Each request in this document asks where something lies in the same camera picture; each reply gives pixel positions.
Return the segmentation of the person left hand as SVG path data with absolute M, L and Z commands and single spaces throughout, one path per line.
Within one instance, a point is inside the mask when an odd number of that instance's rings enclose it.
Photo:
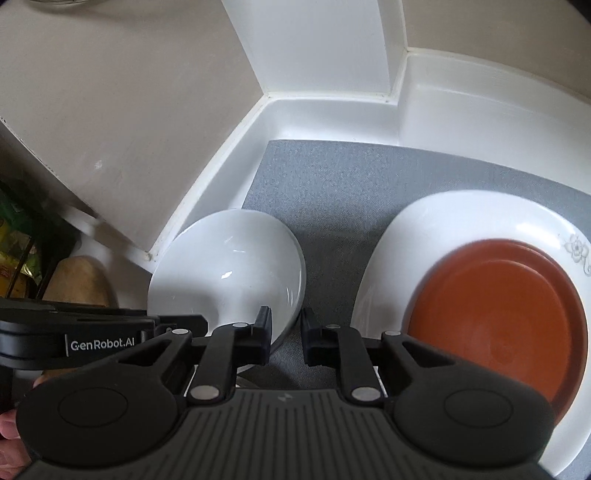
M 16 425 L 16 411 L 19 401 L 31 388 L 35 388 L 48 377 L 41 374 L 35 380 L 11 380 L 6 399 L 1 399 L 1 478 L 15 479 L 31 464 L 31 457 L 21 439 Z

